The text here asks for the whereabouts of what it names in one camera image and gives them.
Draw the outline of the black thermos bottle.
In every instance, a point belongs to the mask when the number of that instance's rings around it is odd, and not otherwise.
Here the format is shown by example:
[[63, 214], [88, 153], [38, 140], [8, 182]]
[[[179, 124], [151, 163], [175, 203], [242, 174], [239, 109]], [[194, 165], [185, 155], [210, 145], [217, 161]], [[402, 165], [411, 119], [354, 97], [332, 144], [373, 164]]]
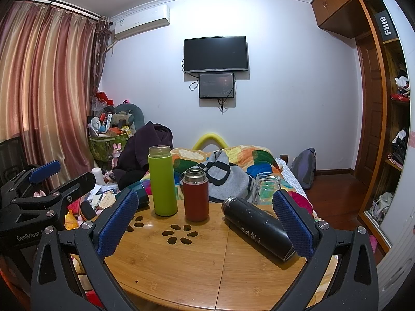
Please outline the black thermos bottle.
[[222, 203], [224, 217], [244, 235], [286, 262], [295, 249], [277, 218], [238, 197]]

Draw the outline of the dark purple jacket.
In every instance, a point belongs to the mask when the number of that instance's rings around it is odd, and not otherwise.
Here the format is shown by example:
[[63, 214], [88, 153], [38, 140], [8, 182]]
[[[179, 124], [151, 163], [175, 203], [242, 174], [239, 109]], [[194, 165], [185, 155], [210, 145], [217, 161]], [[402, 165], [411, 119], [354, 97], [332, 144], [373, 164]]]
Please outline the dark purple jacket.
[[158, 145], [173, 148], [173, 134], [161, 124], [148, 122], [128, 139], [113, 169], [119, 190], [140, 181], [147, 171], [149, 148]]

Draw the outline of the green basket of clutter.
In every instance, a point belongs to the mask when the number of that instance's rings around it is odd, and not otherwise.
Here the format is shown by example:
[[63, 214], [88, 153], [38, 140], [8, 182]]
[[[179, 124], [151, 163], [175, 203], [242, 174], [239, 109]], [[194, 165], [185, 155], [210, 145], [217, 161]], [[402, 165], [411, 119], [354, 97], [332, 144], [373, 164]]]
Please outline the green basket of clutter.
[[144, 125], [141, 109], [128, 100], [114, 105], [102, 91], [92, 98], [92, 116], [87, 119], [89, 150], [97, 164], [110, 164], [119, 157], [136, 130]]

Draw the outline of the green tall bottle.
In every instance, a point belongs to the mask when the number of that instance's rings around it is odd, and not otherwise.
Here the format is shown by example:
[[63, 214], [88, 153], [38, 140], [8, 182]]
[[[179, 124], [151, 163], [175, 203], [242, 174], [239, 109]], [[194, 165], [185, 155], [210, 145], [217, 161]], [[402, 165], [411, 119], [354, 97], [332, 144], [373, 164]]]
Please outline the green tall bottle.
[[149, 148], [148, 167], [155, 214], [162, 217], [177, 213], [177, 195], [171, 149], [167, 145]]

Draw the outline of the pink striped curtain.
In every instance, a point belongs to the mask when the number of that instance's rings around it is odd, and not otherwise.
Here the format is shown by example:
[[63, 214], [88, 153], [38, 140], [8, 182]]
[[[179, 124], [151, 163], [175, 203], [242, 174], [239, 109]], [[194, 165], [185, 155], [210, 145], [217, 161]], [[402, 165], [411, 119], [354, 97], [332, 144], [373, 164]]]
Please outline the pink striped curtain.
[[102, 66], [103, 21], [16, 1], [1, 19], [1, 140], [23, 141], [27, 161], [60, 162], [51, 187], [93, 168], [87, 117]]

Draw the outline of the grey backpack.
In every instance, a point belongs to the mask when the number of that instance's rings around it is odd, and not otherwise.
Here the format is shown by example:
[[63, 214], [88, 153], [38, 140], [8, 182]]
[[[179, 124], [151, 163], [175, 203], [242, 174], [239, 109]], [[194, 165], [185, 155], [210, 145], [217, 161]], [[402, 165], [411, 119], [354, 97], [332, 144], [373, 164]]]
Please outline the grey backpack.
[[309, 190], [314, 182], [316, 171], [316, 151], [314, 148], [303, 150], [291, 164], [291, 172], [297, 178], [302, 189]]

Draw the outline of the clear glass jar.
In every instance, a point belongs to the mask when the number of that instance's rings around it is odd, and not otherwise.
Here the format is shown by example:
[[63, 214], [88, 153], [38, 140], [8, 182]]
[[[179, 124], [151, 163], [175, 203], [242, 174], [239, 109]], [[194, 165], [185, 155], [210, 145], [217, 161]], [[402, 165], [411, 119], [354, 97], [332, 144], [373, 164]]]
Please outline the clear glass jar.
[[255, 206], [271, 205], [274, 193], [281, 189], [281, 177], [271, 172], [261, 172], [256, 175], [254, 183]]

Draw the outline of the red thermos bottle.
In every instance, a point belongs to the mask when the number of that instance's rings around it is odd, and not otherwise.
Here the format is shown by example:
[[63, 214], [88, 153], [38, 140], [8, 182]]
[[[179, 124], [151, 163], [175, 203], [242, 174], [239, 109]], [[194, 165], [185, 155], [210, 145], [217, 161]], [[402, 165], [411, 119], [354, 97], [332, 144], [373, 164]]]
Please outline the red thermos bottle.
[[208, 178], [204, 170], [190, 168], [182, 179], [186, 219], [202, 222], [209, 216]]

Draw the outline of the yellow curved foam pillow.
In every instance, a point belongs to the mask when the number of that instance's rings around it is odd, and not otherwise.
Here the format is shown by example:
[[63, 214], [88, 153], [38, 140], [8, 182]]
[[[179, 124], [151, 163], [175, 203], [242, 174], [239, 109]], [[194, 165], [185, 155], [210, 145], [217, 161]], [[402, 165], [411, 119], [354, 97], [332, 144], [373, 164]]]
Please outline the yellow curved foam pillow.
[[192, 147], [193, 150], [203, 150], [207, 145], [214, 144], [219, 149], [228, 148], [224, 139], [216, 133], [206, 133], [202, 135]]

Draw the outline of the grey black-patterned garment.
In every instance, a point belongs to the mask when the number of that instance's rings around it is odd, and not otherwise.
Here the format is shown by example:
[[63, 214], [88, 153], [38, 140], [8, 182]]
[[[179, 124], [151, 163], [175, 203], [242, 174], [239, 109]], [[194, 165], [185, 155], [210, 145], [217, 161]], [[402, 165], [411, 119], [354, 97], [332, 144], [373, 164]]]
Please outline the grey black-patterned garment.
[[214, 151], [206, 161], [199, 163], [184, 173], [185, 180], [194, 182], [194, 178], [201, 171], [207, 180], [209, 200], [222, 203], [229, 197], [237, 197], [253, 203], [255, 196], [254, 179], [240, 166], [230, 162], [225, 151]]

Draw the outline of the white air conditioner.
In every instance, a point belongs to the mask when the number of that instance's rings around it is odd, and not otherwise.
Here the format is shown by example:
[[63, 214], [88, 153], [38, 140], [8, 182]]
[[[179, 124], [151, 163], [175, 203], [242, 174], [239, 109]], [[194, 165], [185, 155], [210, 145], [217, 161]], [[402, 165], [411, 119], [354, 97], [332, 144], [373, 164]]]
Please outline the white air conditioner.
[[137, 34], [167, 27], [170, 24], [170, 8], [162, 4], [149, 9], [131, 10], [114, 17], [113, 39], [120, 41]]

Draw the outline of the wooden wardrobe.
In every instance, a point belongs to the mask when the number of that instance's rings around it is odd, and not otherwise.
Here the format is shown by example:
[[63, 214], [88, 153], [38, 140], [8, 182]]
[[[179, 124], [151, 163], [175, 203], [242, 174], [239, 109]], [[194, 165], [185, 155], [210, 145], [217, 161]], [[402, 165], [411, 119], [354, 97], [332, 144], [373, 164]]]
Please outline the wooden wardrobe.
[[396, 232], [387, 225], [400, 205], [398, 186], [410, 144], [411, 25], [395, 0], [309, 0], [318, 26], [353, 39], [362, 80], [362, 130], [356, 177], [368, 184], [359, 219], [387, 254]]

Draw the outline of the small wall monitor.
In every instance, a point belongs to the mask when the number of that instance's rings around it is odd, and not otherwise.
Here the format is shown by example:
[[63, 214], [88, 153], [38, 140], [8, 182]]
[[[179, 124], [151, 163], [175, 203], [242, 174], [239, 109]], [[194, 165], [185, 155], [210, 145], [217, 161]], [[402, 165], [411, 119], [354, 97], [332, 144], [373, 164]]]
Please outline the small wall monitor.
[[200, 99], [227, 99], [235, 97], [235, 76], [233, 72], [199, 74]]

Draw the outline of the large wall television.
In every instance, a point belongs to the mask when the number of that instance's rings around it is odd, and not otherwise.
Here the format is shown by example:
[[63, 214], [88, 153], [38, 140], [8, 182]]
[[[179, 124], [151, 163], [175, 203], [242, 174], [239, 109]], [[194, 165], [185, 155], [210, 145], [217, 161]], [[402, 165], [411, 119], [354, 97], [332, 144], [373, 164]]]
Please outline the large wall television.
[[246, 36], [185, 39], [183, 68], [185, 73], [248, 71]]

